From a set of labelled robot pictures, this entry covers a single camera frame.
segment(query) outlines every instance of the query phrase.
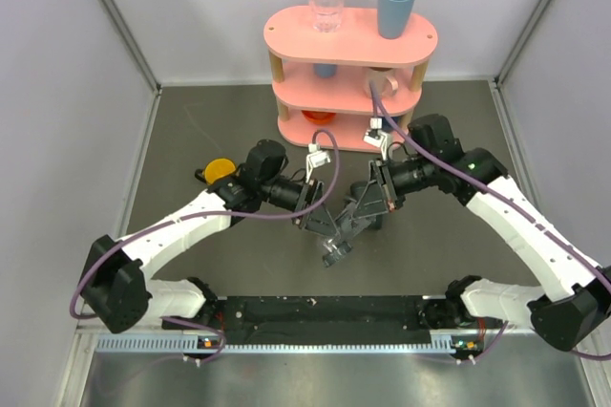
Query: cup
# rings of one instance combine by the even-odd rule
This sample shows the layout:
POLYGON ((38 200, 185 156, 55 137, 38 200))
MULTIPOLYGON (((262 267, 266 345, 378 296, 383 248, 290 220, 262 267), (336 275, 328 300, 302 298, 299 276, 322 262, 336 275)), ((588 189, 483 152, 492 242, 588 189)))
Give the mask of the cup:
POLYGON ((378 0, 378 32, 387 39, 396 39, 405 30, 414 0, 378 0))
POLYGON ((385 96, 394 96, 397 90, 399 90, 399 82, 394 76, 393 68, 367 68, 363 88, 368 97, 371 97, 370 82, 373 82, 381 98, 385 96))
POLYGON ((314 29, 334 32, 342 23, 344 0, 309 0, 314 15, 314 29))
POLYGON ((318 77, 334 77, 335 73, 337 73, 337 65, 314 63, 314 74, 316 74, 318 77))

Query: red bowl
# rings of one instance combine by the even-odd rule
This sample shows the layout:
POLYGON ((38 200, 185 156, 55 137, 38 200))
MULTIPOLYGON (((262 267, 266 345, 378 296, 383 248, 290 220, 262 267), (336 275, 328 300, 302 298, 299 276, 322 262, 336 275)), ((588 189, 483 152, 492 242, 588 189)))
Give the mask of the red bowl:
POLYGON ((336 113, 324 113, 321 111, 302 111, 304 117, 316 125, 326 125, 335 118, 336 113))

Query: shelf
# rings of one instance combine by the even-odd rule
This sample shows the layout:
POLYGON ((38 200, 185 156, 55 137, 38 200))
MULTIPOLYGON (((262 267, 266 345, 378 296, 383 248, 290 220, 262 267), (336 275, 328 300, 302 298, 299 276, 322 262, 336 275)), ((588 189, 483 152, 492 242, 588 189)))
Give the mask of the shelf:
MULTIPOLYGON (((284 82, 273 82, 278 100, 288 107, 331 113, 371 114, 371 98, 363 88, 365 68, 340 66, 334 77, 322 78, 314 74, 310 63, 287 61, 284 82)), ((412 110, 422 94, 408 90, 411 70, 396 70, 399 90, 394 96, 382 99, 391 116, 401 116, 412 110)))
MULTIPOLYGON (((363 135, 369 128, 369 118, 364 116, 338 114, 327 125, 315 125, 306 120, 300 111, 291 109, 288 120, 278 118, 278 128, 284 139, 296 146, 307 146, 316 130, 326 128, 335 135, 340 149, 344 151, 380 152, 379 149, 363 141, 363 135)), ((394 141, 403 142, 397 133, 392 134, 394 141)), ((318 137, 317 141, 325 148, 331 147, 331 141, 325 135, 318 137)))
POLYGON ((336 32, 318 32, 309 6, 279 11, 265 24, 269 50, 280 58, 308 63, 410 68, 429 59, 437 46, 437 31, 412 13, 405 32, 385 39, 377 31, 376 9, 344 8, 336 32))

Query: mug handle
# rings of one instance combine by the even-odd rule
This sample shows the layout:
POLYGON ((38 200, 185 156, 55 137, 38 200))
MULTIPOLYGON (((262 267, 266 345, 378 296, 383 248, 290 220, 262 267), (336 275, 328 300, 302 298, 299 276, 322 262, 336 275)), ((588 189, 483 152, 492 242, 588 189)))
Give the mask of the mug handle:
POLYGON ((390 88, 392 89, 390 96, 394 96, 399 90, 399 82, 394 75, 387 75, 386 80, 389 82, 390 88))

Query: blue cup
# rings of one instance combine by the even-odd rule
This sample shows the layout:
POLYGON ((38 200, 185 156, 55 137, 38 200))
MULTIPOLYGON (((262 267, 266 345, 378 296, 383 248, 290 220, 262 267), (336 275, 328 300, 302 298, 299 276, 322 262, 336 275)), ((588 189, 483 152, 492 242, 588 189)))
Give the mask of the blue cup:
POLYGON ((378 32, 387 39, 396 39, 405 30, 414 0, 378 0, 378 32))
POLYGON ((337 65, 314 63, 314 74, 318 77, 334 77, 335 73, 337 73, 337 65))

